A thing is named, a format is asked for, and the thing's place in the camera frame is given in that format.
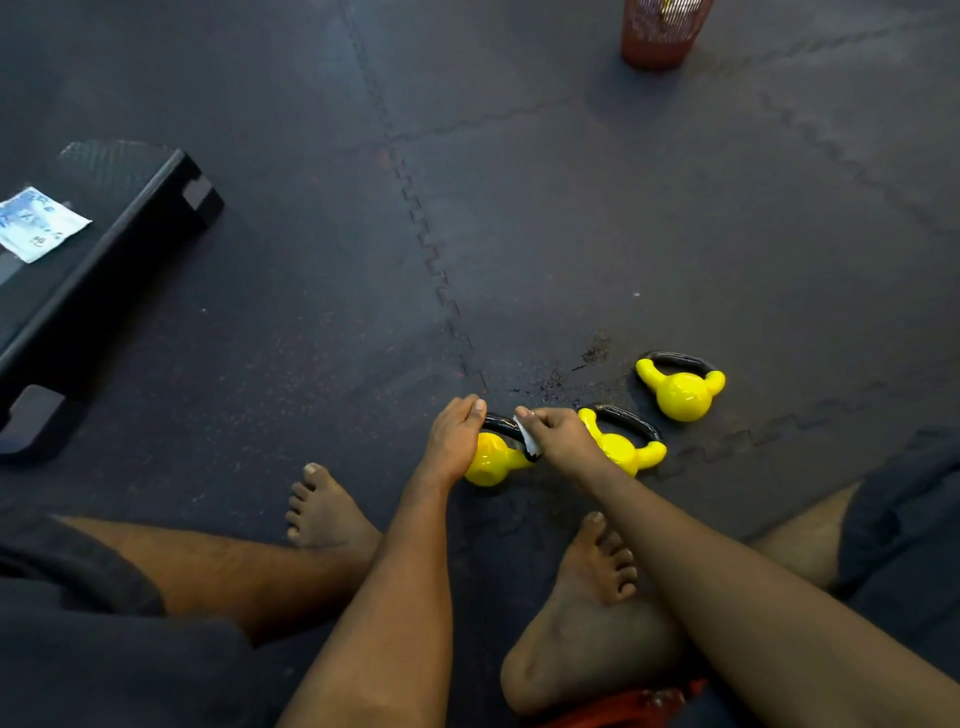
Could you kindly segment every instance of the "black bench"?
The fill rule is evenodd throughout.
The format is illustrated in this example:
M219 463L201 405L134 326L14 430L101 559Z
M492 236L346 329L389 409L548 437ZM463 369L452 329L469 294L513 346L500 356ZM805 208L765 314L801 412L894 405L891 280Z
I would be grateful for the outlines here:
M74 142L27 184L93 222L29 265L0 254L0 461L62 446L125 312L223 209L186 153L139 142Z

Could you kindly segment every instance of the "red cloth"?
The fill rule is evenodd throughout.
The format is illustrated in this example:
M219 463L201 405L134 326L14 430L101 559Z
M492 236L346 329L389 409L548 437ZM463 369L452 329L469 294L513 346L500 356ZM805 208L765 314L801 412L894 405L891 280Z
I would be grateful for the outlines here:
M700 694L706 682L691 682L686 691L636 690L602 697L541 728L666 728L687 699Z

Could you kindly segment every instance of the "hairy leg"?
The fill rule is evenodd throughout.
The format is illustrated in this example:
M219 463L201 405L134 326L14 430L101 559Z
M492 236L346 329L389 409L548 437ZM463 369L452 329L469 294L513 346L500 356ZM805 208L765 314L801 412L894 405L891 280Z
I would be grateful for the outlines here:
M816 503L751 546L826 589L837 576L841 525L857 487ZM696 658L683 628L655 593L632 588L628 598L610 600L590 587L596 576L583 564L604 568L592 559L591 550L599 547L616 557L610 544L622 548L615 533L594 534L590 518L564 556L553 593L500 671L504 696L522 715L656 684L678 675Z
M254 643L283 637L343 608L380 541L348 493L319 465L290 498L294 548L193 531L63 518L117 551L156 584L171 615L235 621Z

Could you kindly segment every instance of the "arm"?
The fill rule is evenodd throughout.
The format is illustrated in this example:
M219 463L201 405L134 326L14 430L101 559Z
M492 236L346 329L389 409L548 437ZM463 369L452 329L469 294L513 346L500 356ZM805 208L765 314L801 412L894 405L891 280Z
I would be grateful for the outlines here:
M960 686L854 611L627 476L571 410L519 408L713 667L770 726L946 726Z
M446 501L487 405L454 400L430 432L370 575L294 694L279 728L441 728L453 659Z

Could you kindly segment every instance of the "red mesh container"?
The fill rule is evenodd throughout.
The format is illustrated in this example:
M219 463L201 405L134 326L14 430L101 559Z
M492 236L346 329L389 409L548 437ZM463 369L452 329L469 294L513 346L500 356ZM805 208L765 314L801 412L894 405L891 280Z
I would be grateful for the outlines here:
M676 68L711 7L713 0L625 0L620 55L634 68Z

